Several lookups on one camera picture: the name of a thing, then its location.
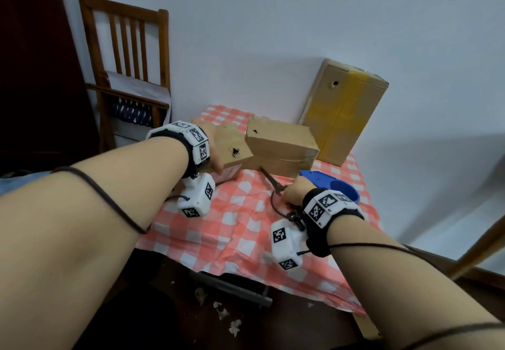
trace hand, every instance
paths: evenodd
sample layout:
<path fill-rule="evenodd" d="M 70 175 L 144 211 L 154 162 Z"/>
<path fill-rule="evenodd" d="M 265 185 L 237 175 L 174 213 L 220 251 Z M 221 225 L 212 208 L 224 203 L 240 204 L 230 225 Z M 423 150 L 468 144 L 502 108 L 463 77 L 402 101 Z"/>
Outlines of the hand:
<path fill-rule="evenodd" d="M 294 183 L 288 185 L 284 192 L 282 192 L 282 199 L 293 205 L 301 205 L 305 195 L 315 188 L 316 186 L 305 177 L 298 176 Z"/>
<path fill-rule="evenodd" d="M 199 118 L 194 118 L 191 123 L 198 125 L 207 135 L 209 139 L 209 150 L 211 154 L 211 165 L 218 174 L 222 174 L 224 167 L 223 161 L 219 157 L 218 151 L 216 149 L 216 142 L 214 137 L 216 136 L 216 126 L 208 121 L 203 121 Z"/>

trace cardboard box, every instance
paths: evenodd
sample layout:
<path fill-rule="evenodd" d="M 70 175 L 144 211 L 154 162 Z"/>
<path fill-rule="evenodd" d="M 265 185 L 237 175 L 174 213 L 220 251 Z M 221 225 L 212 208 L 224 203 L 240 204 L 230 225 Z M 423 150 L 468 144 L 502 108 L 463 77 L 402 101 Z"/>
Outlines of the cardboard box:
<path fill-rule="evenodd" d="M 274 175 L 295 178 L 299 170 L 311 169 L 319 148 L 311 131 L 283 121 L 250 116 L 245 141 L 254 157 L 249 169 L 263 166 Z"/>
<path fill-rule="evenodd" d="M 201 173 L 211 173 L 216 184 L 236 178 L 240 170 L 248 168 L 247 165 L 253 156 L 244 136 L 238 132 L 234 124 L 219 125 L 216 127 L 216 148 L 224 164 L 224 173 L 218 175 L 212 166 L 207 166 Z"/>
<path fill-rule="evenodd" d="M 344 163 L 388 86 L 370 72 L 323 61 L 299 121 L 314 135 L 319 160 Z"/>

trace table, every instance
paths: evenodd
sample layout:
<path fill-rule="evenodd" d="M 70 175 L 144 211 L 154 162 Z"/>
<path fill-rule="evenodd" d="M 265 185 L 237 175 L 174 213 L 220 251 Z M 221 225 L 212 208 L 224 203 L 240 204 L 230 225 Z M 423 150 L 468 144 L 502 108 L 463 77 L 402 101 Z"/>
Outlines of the table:
<path fill-rule="evenodd" d="M 250 115 L 212 105 L 200 118 L 216 125 L 236 124 L 245 134 Z M 312 170 L 351 183 L 360 193 L 365 219 L 381 228 L 379 215 L 352 154 L 341 167 L 316 160 Z M 281 176 L 275 178 L 282 184 L 292 181 Z M 331 256 L 319 258 L 308 253 L 302 266 L 290 272 L 273 262 L 270 225 L 281 217 L 270 206 L 271 192 L 271 185 L 260 172 L 242 170 L 235 181 L 216 187 L 211 210 L 202 218 L 183 217 L 177 213 L 175 201 L 165 203 L 137 248 L 162 253 L 195 272 L 233 273 L 337 309 L 364 314 Z M 287 212 L 278 198 L 274 202 L 282 213 Z"/>

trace wooden chair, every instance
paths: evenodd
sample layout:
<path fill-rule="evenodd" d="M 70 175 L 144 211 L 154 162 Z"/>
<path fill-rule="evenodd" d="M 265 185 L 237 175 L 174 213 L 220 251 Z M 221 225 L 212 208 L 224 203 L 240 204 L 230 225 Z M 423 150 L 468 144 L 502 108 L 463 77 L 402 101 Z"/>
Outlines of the wooden chair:
<path fill-rule="evenodd" d="M 153 112 L 153 126 L 161 126 L 160 110 L 169 110 L 168 103 L 158 102 L 156 100 L 147 99 L 136 96 L 132 93 L 120 92 L 110 87 L 107 72 L 104 69 L 102 53 L 98 43 L 97 27 L 93 10 L 107 13 L 110 23 L 110 34 L 112 37 L 112 46 L 114 50 L 114 60 L 116 62 L 116 71 L 118 74 L 124 74 L 132 77 L 130 66 L 129 45 L 127 36 L 126 22 L 130 25 L 131 52 L 133 57 L 133 74 L 135 79 L 140 79 L 140 65 L 138 56 L 137 32 L 136 24 L 138 22 L 138 30 L 140 34 L 140 52 L 142 58 L 142 80 L 148 82 L 148 60 L 145 47 L 145 24 L 156 23 L 159 29 L 160 41 L 160 83 L 162 87 L 170 89 L 170 62 L 169 62 L 169 46 L 168 46 L 168 11 L 159 9 L 154 11 L 151 9 L 143 9 L 140 7 L 130 6 L 128 4 L 112 2 L 108 0 L 79 0 L 82 21 L 86 33 L 86 41 L 88 44 L 89 55 L 92 61 L 93 74 L 96 84 L 86 83 L 88 89 L 94 90 L 97 93 L 98 109 L 100 112 L 100 150 L 106 151 L 114 149 L 116 143 L 114 141 L 112 124 L 110 122 L 110 114 L 108 105 L 105 101 L 105 96 L 111 95 L 118 98 L 132 100 L 151 106 Z M 124 58 L 124 71 L 121 65 L 120 49 L 116 32 L 116 17 L 119 18 L 121 41 Z"/>

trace white paper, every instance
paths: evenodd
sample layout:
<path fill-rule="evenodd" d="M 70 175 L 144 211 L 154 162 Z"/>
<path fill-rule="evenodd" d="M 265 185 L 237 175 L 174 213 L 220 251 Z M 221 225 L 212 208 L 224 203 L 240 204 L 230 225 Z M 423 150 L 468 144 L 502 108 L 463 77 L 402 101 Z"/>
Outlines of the white paper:
<path fill-rule="evenodd" d="M 234 174 L 237 173 L 237 171 L 240 169 L 242 164 L 235 165 L 234 167 L 229 167 L 224 169 L 222 175 L 218 175 L 216 172 L 211 173 L 212 178 L 214 179 L 214 182 L 217 184 L 219 182 L 224 182 L 230 180 Z"/>
<path fill-rule="evenodd" d="M 172 97 L 167 88 L 161 85 L 149 83 L 147 81 L 135 79 L 126 75 L 118 74 L 117 72 L 106 71 L 109 76 L 109 83 L 112 89 L 131 93 L 132 95 L 140 96 L 150 100 L 167 103 L 169 105 L 167 116 L 163 124 L 169 123 L 170 113 L 172 111 Z"/>

